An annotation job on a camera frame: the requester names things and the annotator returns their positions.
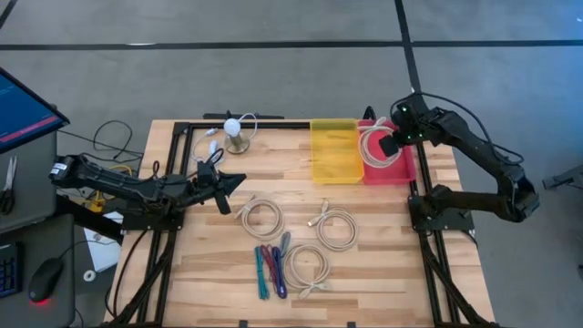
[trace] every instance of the red plastic bin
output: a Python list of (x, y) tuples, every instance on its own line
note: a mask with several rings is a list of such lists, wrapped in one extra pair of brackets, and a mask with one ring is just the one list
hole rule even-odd
[[(373, 124), (374, 121), (370, 119), (362, 119), (358, 122), (359, 127), (370, 127)], [(385, 121), (384, 125), (389, 128), (396, 129), (394, 124), (390, 121)], [(377, 159), (386, 159), (381, 146), (379, 146), (379, 139), (384, 136), (386, 136), (386, 132), (375, 131), (368, 139), (368, 149)], [(404, 147), (399, 159), (388, 168), (372, 168), (366, 165), (364, 162), (363, 167), (363, 183), (367, 185), (401, 185), (409, 183), (409, 181), (414, 180), (416, 177), (411, 146)]]

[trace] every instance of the plastic bin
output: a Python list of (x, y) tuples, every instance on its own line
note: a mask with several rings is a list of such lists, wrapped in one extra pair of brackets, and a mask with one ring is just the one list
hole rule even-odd
[(355, 184), (363, 178), (358, 152), (358, 120), (313, 119), (310, 122), (312, 179), (321, 184)]
[[(373, 124), (374, 121), (370, 119), (363, 119), (358, 122), (359, 127), (370, 127)], [(396, 129), (394, 124), (390, 121), (385, 121), (384, 125)], [(386, 159), (381, 146), (379, 146), (379, 139), (384, 136), (386, 136), (386, 132), (375, 131), (368, 139), (368, 149), (371, 152), (371, 155), (377, 159)], [(409, 183), (409, 181), (414, 180), (416, 177), (413, 153), (410, 146), (403, 148), (403, 152), (399, 159), (388, 168), (372, 168), (363, 162), (363, 169), (363, 183), (367, 185), (401, 185)]]

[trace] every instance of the keyboard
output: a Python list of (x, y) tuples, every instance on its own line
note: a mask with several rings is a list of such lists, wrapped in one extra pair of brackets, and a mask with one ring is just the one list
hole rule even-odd
[(0, 245), (0, 298), (22, 291), (22, 246)]

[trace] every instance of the red wire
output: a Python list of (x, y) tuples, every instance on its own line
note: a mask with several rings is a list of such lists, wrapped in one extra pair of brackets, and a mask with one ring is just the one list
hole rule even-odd
[(270, 268), (271, 281), (273, 282), (273, 290), (277, 293), (277, 271), (275, 269), (275, 263), (273, 262), (273, 257), (271, 256), (271, 245), (261, 245), (261, 255), (263, 255), (263, 260), (267, 263)]

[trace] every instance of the white light bulb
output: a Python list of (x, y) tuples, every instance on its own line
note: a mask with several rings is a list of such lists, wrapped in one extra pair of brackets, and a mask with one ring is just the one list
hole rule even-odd
[(225, 132), (227, 132), (227, 134), (230, 135), (231, 137), (239, 136), (240, 123), (237, 119), (235, 118), (227, 119), (225, 121), (225, 124), (223, 125), (223, 128), (225, 129)]

